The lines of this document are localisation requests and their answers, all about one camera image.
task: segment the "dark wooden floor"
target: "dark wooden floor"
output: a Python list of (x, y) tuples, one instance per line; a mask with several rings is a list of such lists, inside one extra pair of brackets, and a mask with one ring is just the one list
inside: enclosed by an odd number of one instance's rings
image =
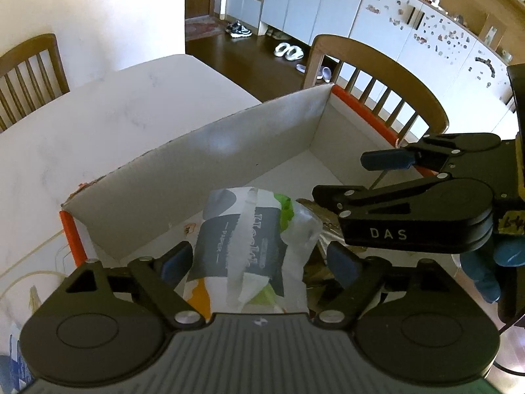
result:
[(298, 63), (306, 65), (308, 49), (300, 42), (305, 56), (289, 62), (274, 56), (279, 41), (266, 36), (231, 38), (227, 34), (188, 41), (186, 53), (220, 72), (248, 91), (259, 101), (268, 101), (300, 90), (303, 74), (295, 69)]

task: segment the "black sneaker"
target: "black sneaker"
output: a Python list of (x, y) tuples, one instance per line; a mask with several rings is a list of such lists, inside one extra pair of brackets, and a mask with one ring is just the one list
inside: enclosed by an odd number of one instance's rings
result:
[(251, 35), (251, 31), (248, 28), (246, 28), (244, 25), (241, 25), (241, 23), (239, 23), (239, 25), (235, 25), (232, 28), (232, 31), (230, 32), (230, 35), (233, 38), (249, 37)]
[(230, 34), (233, 30), (233, 28), (240, 26), (241, 23), (239, 21), (231, 22), (228, 25), (226, 25), (226, 32)]

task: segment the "gloved hand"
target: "gloved hand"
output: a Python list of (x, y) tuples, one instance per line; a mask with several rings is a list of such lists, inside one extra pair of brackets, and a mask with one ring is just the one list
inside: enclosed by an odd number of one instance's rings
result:
[(470, 277), (483, 299), (490, 304), (501, 296), (494, 275), (495, 265), (518, 267), (525, 265), (525, 237), (494, 235), (484, 247), (460, 255), (461, 268)]

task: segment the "black cable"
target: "black cable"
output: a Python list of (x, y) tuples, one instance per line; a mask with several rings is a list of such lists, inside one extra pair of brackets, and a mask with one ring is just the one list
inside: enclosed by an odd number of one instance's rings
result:
[[(525, 317), (525, 307), (523, 307), (513, 319), (511, 319), (507, 324), (505, 324), (498, 333), (502, 335), (504, 332), (506, 332), (508, 329), (510, 329), (512, 326), (514, 326), (518, 321), (520, 321), (523, 317)], [(507, 369), (504, 366), (501, 366), (501, 364), (494, 362), (494, 367), (499, 369), (502, 372), (505, 372), (506, 374), (514, 375), (514, 376), (525, 376), (525, 372), (516, 372), (515, 370)]]

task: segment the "shoe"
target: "shoe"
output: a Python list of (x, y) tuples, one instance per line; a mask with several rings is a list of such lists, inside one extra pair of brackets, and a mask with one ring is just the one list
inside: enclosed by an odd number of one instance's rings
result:
[(290, 45), (288, 43), (281, 43), (274, 50), (274, 55), (277, 57), (284, 56), (284, 54), (290, 50)]
[(287, 61), (298, 61), (299, 59), (302, 59), (304, 56), (304, 52), (301, 50), (299, 46), (291, 46), (287, 51), (284, 57)]
[[(306, 67), (304, 65), (297, 64), (296, 65), (296, 70), (298, 70), (299, 72), (302, 72), (304, 74), (306, 72)], [(318, 73), (317, 73), (317, 79), (321, 80), (321, 78), (323, 78), (323, 75), (321, 74), (321, 70), (319, 70)]]
[(233, 28), (237, 25), (240, 25), (241, 23), (239, 21), (231, 22), (228, 25), (226, 25), (226, 32), (230, 34), (233, 30)]
[(278, 30), (275, 30), (271, 36), (276, 40), (289, 40), (291, 38), (291, 36), (289, 36), (288, 34), (285, 34), (282, 31)]
[(330, 80), (332, 79), (332, 71), (328, 67), (323, 67), (321, 69), (321, 77), (325, 81), (325, 83), (330, 83)]
[(232, 31), (230, 32), (230, 35), (233, 37), (233, 38), (237, 38), (237, 37), (249, 37), (251, 35), (251, 31), (246, 28), (244, 25), (242, 25), (241, 23), (239, 23), (238, 25), (235, 25), (233, 28), (232, 28)]

